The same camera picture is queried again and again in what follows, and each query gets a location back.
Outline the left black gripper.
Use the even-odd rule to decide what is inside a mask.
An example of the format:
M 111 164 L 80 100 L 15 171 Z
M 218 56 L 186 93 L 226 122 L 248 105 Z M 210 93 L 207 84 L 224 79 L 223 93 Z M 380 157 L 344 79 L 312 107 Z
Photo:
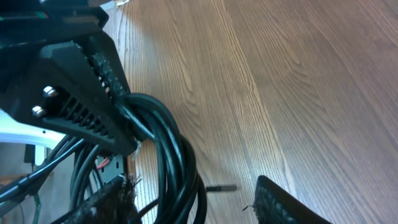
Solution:
M 130 92 L 118 52 L 105 32 L 88 35 L 108 19 L 88 1 L 1 1 L 1 109 L 103 154 L 132 154 L 145 137 L 116 107 Z

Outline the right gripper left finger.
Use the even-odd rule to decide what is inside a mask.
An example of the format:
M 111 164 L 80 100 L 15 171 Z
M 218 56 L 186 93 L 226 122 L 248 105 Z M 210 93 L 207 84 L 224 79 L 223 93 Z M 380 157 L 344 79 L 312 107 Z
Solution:
M 139 223 L 135 186 L 131 178 L 120 174 L 52 224 Z

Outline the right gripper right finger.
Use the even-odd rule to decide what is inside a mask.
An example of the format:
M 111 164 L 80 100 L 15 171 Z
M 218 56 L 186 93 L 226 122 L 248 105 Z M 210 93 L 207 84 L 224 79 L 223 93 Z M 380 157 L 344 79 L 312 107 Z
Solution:
M 264 175 L 257 178 L 252 207 L 258 223 L 330 224 Z

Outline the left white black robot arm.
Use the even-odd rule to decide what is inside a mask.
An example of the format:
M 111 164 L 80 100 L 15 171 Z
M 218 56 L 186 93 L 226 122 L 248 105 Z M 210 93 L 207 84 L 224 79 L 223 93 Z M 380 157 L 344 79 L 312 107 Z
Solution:
M 101 1 L 1 2 L 1 140 L 63 135 L 128 156 L 146 135 L 117 109 L 130 92 Z

